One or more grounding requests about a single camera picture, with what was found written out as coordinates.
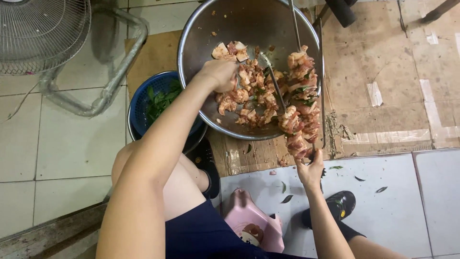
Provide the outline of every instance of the stainless steel bowl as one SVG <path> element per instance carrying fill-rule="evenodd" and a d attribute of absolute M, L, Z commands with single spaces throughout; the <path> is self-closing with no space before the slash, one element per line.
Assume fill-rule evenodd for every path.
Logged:
<path fill-rule="evenodd" d="M 310 22 L 295 8 L 300 43 L 308 46 L 308 55 L 315 59 L 316 73 L 322 76 L 322 56 L 319 40 Z M 211 60 L 211 52 L 220 43 L 241 41 L 248 45 L 248 54 L 254 58 L 254 48 L 267 54 L 273 66 L 288 71 L 287 57 L 297 51 L 297 43 L 289 4 L 286 0 L 208 0 L 199 6 L 189 18 L 178 47 L 178 71 L 182 87 Z M 273 45 L 275 50 L 268 49 Z M 209 126 L 229 136 L 244 140 L 267 140 L 281 136 L 283 132 L 276 122 L 262 128 L 236 124 L 238 114 L 226 112 L 222 116 L 211 94 L 200 110 L 200 116 Z"/>

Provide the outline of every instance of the pink plastic stool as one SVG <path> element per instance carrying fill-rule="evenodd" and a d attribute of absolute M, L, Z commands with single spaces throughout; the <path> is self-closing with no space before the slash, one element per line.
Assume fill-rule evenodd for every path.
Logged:
<path fill-rule="evenodd" d="M 248 191 L 236 189 L 230 196 L 229 212 L 225 222 L 247 243 L 267 252 L 281 253 L 284 250 L 281 220 L 263 213 L 251 199 Z"/>

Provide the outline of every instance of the left hand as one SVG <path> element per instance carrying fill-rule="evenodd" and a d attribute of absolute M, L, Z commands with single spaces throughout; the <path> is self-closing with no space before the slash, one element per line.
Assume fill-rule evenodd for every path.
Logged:
<path fill-rule="evenodd" d="M 235 62 L 225 60 L 210 60 L 206 62 L 194 80 L 206 80 L 212 90 L 218 93 L 233 90 L 236 86 Z"/>

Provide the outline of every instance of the black shoe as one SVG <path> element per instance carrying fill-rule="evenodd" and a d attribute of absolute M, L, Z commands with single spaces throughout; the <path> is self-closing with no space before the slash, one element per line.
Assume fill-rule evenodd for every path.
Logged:
<path fill-rule="evenodd" d="M 341 221 L 342 219 L 348 217 L 348 215 L 350 215 L 351 212 L 355 209 L 356 198 L 355 195 L 350 191 L 341 191 L 327 198 L 326 203 L 328 204 L 329 210 L 331 211 L 334 219 Z M 305 227 L 312 229 L 310 209 L 302 212 L 301 219 L 302 224 Z"/>
<path fill-rule="evenodd" d="M 214 163 L 213 151 L 207 138 L 203 138 L 198 146 L 190 151 L 187 155 L 198 169 L 203 170 L 209 179 L 209 187 L 203 195 L 206 199 L 214 199 L 220 192 L 220 177 L 217 167 Z"/>

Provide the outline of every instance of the leaf scrap on floor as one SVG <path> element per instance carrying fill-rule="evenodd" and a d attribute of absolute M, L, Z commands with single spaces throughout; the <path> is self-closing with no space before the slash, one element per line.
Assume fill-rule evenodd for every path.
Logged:
<path fill-rule="evenodd" d="M 356 176 L 355 176 L 355 179 L 357 179 L 357 180 L 360 181 L 360 182 L 364 182 L 364 181 L 365 181 L 365 180 L 360 179 L 360 178 L 358 178 L 358 177 L 356 177 Z"/>
<path fill-rule="evenodd" d="M 288 203 L 291 201 L 293 195 L 288 195 L 286 198 L 284 198 L 284 200 L 281 202 L 281 203 Z"/>
<path fill-rule="evenodd" d="M 387 188 L 388 188 L 388 186 L 387 187 L 382 187 L 382 188 L 378 189 L 375 193 L 379 194 L 379 193 L 385 191 Z"/>

